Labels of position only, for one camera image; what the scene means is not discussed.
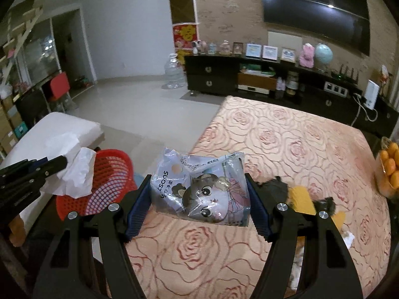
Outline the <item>person left hand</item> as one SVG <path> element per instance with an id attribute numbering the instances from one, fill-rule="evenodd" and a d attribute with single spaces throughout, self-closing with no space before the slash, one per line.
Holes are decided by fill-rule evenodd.
<path id="1" fill-rule="evenodd" d="M 21 247 L 26 239 L 26 231 L 24 222 L 20 215 L 16 216 L 10 223 L 9 228 L 11 234 L 9 240 L 14 247 Z"/>

